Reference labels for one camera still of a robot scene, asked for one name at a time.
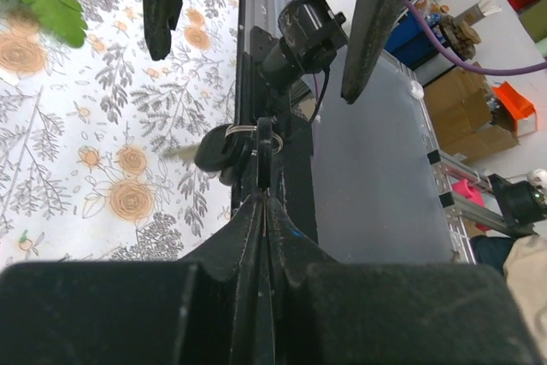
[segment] orange container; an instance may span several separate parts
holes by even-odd
[[[538,114],[534,105],[524,98],[507,81],[492,87],[497,98],[508,110],[515,122],[516,136],[524,136],[538,130]]]

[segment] floral tablecloth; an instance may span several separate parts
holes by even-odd
[[[0,3],[0,268],[173,260],[229,219],[227,187],[159,153],[232,119],[238,0],[184,0],[163,62],[142,0],[80,2],[77,50]]]

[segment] orange flower print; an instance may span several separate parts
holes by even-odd
[[[160,74],[153,68],[147,68],[144,72],[148,74],[150,78],[153,80],[158,79],[160,77]]]
[[[21,237],[19,238],[19,242],[17,246],[21,251],[25,252],[25,259],[27,260],[29,256],[31,256],[31,252],[33,252],[35,255],[38,255],[38,250],[36,247],[40,245],[42,241],[44,241],[44,233],[41,233],[36,241],[32,241],[29,239],[26,235],[28,234],[28,230],[25,230]]]
[[[110,208],[126,221],[148,217],[154,210],[154,195],[150,188],[135,180],[120,180],[110,189]]]
[[[45,67],[45,51],[33,42],[13,34],[0,34],[0,67],[31,74]]]
[[[129,19],[130,21],[134,21],[135,19],[137,19],[137,14],[132,8],[126,7],[124,11],[126,12],[127,19]]]
[[[189,26],[185,28],[185,38],[196,49],[208,50],[211,47],[209,35],[197,27]]]
[[[27,38],[40,30],[36,15],[28,9],[14,9],[8,12],[8,26],[15,36]]]
[[[232,219],[229,207],[224,207],[224,206],[222,207],[222,212],[218,214],[216,219],[220,220],[221,218],[224,218],[226,221],[230,221]]]
[[[83,162],[90,171],[101,164],[101,156],[97,149],[87,145],[78,150],[79,162]]]
[[[87,117],[89,117],[91,114],[91,111],[85,107],[79,107],[78,108],[78,117],[83,121],[87,122]]]
[[[114,27],[123,32],[127,30],[127,25],[123,21],[114,21]]]
[[[201,27],[205,25],[205,18],[195,9],[186,10],[186,16],[193,26]]]
[[[118,151],[120,167],[133,175],[140,175],[146,169],[146,156],[141,150],[126,147]]]
[[[104,53],[106,51],[106,45],[103,43],[103,41],[95,36],[94,34],[90,34],[87,37],[91,42],[91,48],[93,49],[92,54],[95,53]]]
[[[91,115],[91,111],[86,107],[80,107],[76,102],[74,103],[74,107],[76,108],[76,111],[73,111],[71,113],[67,113],[67,115],[77,115],[80,120],[82,120],[84,123],[89,123],[89,117]]]

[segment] black key head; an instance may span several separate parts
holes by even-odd
[[[243,177],[243,173],[249,164],[250,156],[253,153],[255,141],[252,138],[246,138],[242,149],[239,151],[238,160],[229,168],[222,170],[219,181],[223,185],[231,187]]]
[[[206,173],[215,173],[231,167],[238,160],[238,150],[233,136],[225,138],[229,124],[215,127],[205,134],[194,162]]]

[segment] table surface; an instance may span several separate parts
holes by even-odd
[[[342,262],[450,261],[450,229],[427,160],[435,136],[409,92],[412,73],[385,53],[348,105],[339,93],[344,61],[341,50],[315,128],[319,245]]]
[[[230,216],[230,189],[168,146],[232,120],[238,0],[184,0],[153,62],[142,0],[80,0],[81,49],[0,3],[0,267],[25,260],[173,260]]]

